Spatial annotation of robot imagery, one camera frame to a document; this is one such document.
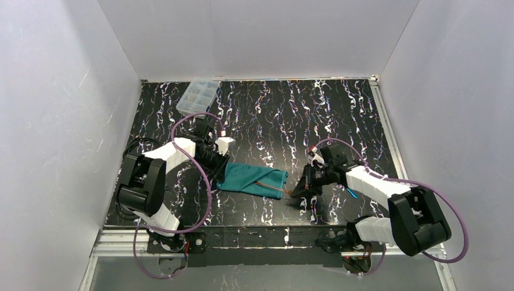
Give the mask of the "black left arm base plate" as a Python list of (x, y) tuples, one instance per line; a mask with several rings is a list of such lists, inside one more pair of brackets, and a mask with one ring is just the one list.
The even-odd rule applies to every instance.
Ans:
[(159, 251), (169, 253), (204, 253), (207, 249), (207, 236), (204, 232), (188, 232), (164, 236), (151, 230), (146, 231), (149, 235), (148, 253)]

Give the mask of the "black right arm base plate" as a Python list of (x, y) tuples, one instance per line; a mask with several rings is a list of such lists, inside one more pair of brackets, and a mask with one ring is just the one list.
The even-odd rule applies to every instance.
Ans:
[(355, 229), (331, 229), (322, 232), (315, 240), (315, 247), (320, 247), (327, 253), (357, 252), (358, 256), (370, 256), (373, 251), (381, 251), (378, 242), (364, 241)]

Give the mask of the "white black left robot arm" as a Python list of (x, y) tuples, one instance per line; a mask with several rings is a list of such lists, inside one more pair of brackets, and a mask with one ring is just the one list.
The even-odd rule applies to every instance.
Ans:
[(224, 131), (216, 135), (212, 127), (200, 124), (155, 150), (126, 155), (115, 189), (116, 202), (141, 218), (149, 231), (168, 237), (179, 234), (179, 219), (164, 204), (167, 174), (192, 162), (206, 183), (211, 206), (211, 181), (224, 181), (233, 142)]

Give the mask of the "teal cloth napkin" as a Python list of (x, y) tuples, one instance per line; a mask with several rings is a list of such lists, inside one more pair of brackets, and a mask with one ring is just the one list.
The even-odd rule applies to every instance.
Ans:
[(223, 191), (263, 197), (266, 189), (254, 185), (254, 182), (285, 189), (288, 175), (286, 171), (279, 169), (230, 162), (225, 171), (225, 181), (217, 182), (217, 187)]

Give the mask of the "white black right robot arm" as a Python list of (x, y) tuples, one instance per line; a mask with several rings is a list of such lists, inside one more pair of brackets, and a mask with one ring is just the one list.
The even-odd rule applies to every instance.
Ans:
[(348, 222), (343, 234), (336, 236), (341, 246), (378, 242), (414, 256), (451, 238), (450, 226), (428, 188), (377, 178), (363, 162), (349, 160), (340, 144), (312, 147), (309, 156), (292, 198), (318, 196), (324, 186), (337, 184), (368, 196), (389, 213), (387, 218), (363, 216)]

